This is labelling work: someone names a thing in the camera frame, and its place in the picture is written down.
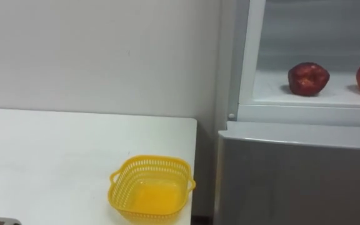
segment tabletop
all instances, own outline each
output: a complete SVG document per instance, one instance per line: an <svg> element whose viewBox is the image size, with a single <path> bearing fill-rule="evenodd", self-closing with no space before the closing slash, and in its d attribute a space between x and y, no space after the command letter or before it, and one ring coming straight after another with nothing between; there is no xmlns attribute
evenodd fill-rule
<svg viewBox="0 0 360 225"><path fill-rule="evenodd" d="M0 217L31 225L127 224L109 175L139 154L194 168L196 120L0 109ZM176 224L189 225L191 199Z"/></svg>

